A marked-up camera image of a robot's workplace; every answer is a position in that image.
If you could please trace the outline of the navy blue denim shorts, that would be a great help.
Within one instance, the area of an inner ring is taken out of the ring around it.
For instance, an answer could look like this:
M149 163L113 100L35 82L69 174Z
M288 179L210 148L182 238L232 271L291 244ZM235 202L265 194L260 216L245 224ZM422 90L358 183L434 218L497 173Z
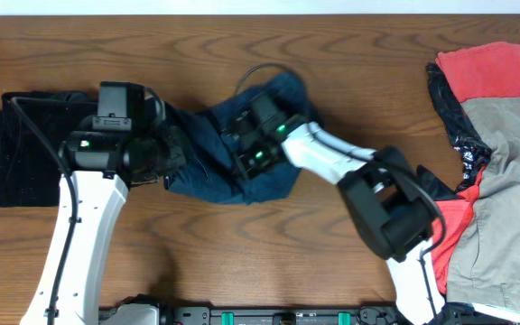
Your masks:
M237 177L233 153L238 144L228 135L228 128L237 115L248 109L253 98L263 92L294 113L302 112L323 123L309 100L303 80L287 72L201 112L190 113L167 105L166 124L179 127L186 137L186 165L167 176L166 190L217 204L262 203L289 196L301 170L288 162L278 163L250 181Z

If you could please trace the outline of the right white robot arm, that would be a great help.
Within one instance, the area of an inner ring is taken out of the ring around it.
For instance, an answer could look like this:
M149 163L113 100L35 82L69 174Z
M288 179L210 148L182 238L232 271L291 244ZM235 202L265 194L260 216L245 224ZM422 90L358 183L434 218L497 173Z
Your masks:
M444 217L398 149L350 144L267 93L232 118L227 134L238 143L234 161L246 181L288 162L334 185L361 240L393 267L395 289L410 304L400 312L410 322L440 323L446 303L430 254L442 242L432 237L432 224Z

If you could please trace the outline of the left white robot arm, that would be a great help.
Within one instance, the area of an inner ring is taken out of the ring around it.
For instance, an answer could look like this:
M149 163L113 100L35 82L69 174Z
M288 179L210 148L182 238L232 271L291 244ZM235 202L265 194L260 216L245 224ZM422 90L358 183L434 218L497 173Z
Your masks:
M96 114L59 147L11 105L61 173L60 204L42 276L23 324L99 324L99 298L116 221L131 187L157 182L185 163L181 137L165 126L165 104L151 89L104 81Z

